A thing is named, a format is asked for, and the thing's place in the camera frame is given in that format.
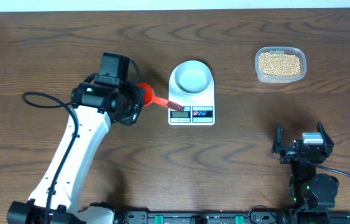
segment orange scoop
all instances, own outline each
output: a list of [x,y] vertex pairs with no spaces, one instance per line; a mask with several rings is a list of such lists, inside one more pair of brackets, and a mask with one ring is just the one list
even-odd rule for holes
[[141,87],[145,90],[145,93],[143,95],[144,99],[144,106],[150,106],[152,103],[156,103],[160,106],[163,106],[164,108],[169,108],[172,110],[177,111],[184,111],[185,108],[183,106],[180,106],[177,103],[174,103],[172,101],[169,101],[167,99],[158,97],[154,95],[154,90],[148,83],[138,83],[138,87]]

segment wood grain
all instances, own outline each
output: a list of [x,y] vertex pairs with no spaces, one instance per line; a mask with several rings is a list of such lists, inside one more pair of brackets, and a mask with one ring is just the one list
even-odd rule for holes
[[[265,46],[302,49],[296,83],[260,83],[254,56]],[[151,210],[248,210],[291,205],[290,168],[271,155],[276,125],[287,143],[322,121],[336,146],[325,165],[350,172],[350,9],[0,13],[0,223],[25,202],[60,142],[64,110],[32,108],[25,91],[68,101],[99,68],[103,52],[136,60],[142,81],[165,96],[186,60],[213,71],[216,124],[172,127],[159,107],[136,125],[114,125],[88,174],[81,204],[102,200]],[[350,210],[350,179],[337,210]]]

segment white wall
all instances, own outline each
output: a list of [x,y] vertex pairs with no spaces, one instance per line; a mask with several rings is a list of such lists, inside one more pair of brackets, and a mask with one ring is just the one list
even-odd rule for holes
[[0,0],[0,12],[350,7],[350,0]]

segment white scale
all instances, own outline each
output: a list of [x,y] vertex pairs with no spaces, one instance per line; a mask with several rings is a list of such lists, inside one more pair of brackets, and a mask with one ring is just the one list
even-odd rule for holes
[[199,61],[178,65],[169,78],[169,100],[185,107],[168,110],[170,125],[214,124],[214,81],[208,66]]

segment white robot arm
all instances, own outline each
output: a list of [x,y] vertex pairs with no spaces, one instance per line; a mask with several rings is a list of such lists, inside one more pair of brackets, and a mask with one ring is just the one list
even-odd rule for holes
[[[137,82],[127,81],[129,64],[122,55],[104,53],[99,73],[90,75],[71,93],[72,109],[60,100],[43,93],[24,93],[26,103],[42,108],[64,107],[70,118],[51,164],[27,203],[13,202],[7,221],[11,223],[107,223],[113,224],[114,212],[91,206],[80,209],[80,195],[96,150],[113,121],[134,124],[144,105],[144,90]],[[50,98],[60,106],[40,106],[25,97]]]
[[[58,176],[50,207],[56,209],[59,205],[64,205],[68,213],[76,215],[80,209],[80,195],[86,175],[96,149],[110,129],[111,122],[107,112],[104,112],[104,114],[98,113],[97,109],[93,107],[79,106],[76,109],[72,109],[72,111],[78,119],[78,137],[75,139],[74,145]],[[46,205],[47,189],[52,183],[52,178],[59,163],[62,161],[73,133],[74,122],[70,117],[62,141],[47,172],[29,197],[29,200],[35,199],[36,206],[44,207]]]

